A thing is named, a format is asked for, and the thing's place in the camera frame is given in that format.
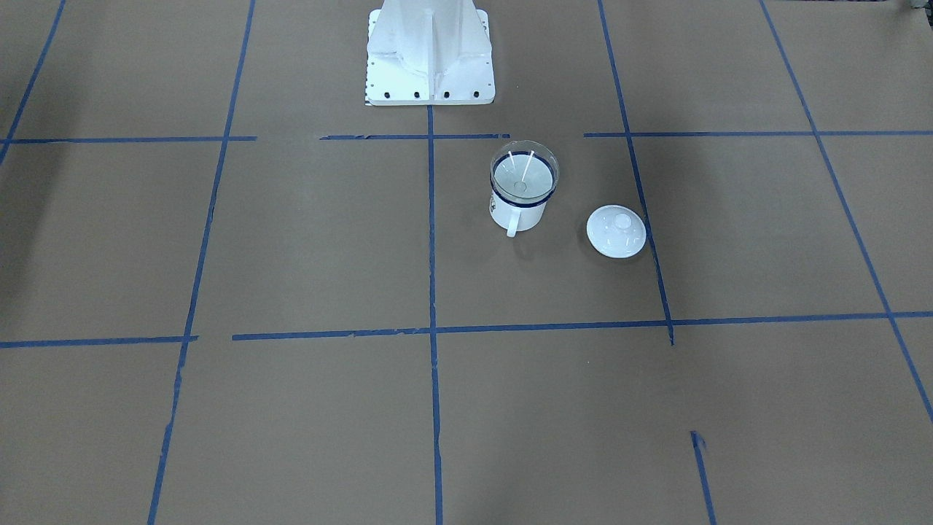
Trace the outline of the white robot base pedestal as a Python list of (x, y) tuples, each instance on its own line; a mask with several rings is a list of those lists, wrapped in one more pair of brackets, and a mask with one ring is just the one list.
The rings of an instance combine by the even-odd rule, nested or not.
[(370, 11), (366, 104), (466, 106), (495, 98), (490, 20), (473, 1), (384, 1)]

